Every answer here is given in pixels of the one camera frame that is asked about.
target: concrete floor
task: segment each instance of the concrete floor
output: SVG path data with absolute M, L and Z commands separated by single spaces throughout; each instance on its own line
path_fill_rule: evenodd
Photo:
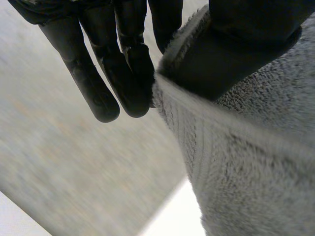
M 185 175 L 174 137 L 155 110 L 98 122 L 39 28 L 0 11 L 0 191 L 53 236 L 136 235 Z

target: floor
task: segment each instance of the floor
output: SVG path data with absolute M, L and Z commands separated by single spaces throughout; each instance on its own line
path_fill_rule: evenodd
M 137 235 L 185 176 L 176 140 L 155 110 L 99 123 L 38 27 L 0 11 L 0 192 L 52 235 Z

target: gray towel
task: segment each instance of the gray towel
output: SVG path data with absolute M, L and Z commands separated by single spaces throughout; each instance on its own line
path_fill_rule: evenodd
M 216 103 L 166 78 L 209 22 L 198 11 L 156 73 L 155 105 L 181 146 L 209 236 L 315 235 L 315 16 L 288 53 Z

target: black rubber glove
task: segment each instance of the black rubber glove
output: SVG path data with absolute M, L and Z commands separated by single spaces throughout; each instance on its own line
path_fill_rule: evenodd
M 212 101 L 294 46 L 315 11 L 314 0 L 210 0 L 209 6 L 209 23 L 181 63 L 161 73 Z
M 131 117 L 149 109 L 154 67 L 144 44 L 146 0 L 9 0 L 30 23 L 38 24 L 60 53 L 95 117 L 116 119 L 120 109 L 92 63 L 80 23 L 107 80 Z M 162 52 L 181 26 L 183 0 L 150 0 L 154 32 Z M 116 26 L 122 54 L 117 44 Z

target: gray fabric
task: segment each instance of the gray fabric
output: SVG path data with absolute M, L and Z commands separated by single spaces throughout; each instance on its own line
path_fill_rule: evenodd
M 217 103 L 161 73 L 176 68 L 208 20 L 204 7 L 179 32 L 154 85 L 155 105 L 181 146 L 203 226 L 209 236 L 313 236 L 315 17 L 293 49 Z

